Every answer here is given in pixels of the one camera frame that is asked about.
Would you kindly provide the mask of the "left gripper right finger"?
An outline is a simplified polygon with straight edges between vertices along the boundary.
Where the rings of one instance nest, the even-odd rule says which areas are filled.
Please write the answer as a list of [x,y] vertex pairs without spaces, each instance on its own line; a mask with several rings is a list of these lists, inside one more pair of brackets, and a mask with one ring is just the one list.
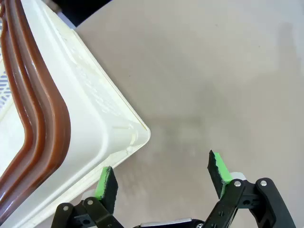
[[217,152],[209,152],[208,171],[219,201],[208,216],[208,228],[229,228],[238,209],[248,209],[258,228],[296,228],[270,178],[255,183],[233,178]]

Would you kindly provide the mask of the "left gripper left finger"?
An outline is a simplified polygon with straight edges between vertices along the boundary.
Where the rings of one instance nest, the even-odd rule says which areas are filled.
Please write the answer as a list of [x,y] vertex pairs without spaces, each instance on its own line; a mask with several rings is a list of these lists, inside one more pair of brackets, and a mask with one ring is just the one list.
[[118,183],[111,166],[104,167],[93,196],[77,205],[57,206],[51,228],[119,228],[113,216]]

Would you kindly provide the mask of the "cream folding shopping basket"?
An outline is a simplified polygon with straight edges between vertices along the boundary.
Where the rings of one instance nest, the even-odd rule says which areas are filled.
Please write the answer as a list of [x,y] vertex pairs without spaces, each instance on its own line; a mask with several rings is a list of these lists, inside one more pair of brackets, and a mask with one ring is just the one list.
[[71,137],[59,168],[0,228],[34,228],[143,147],[151,132],[77,33],[42,0],[21,0],[34,39],[69,112]]

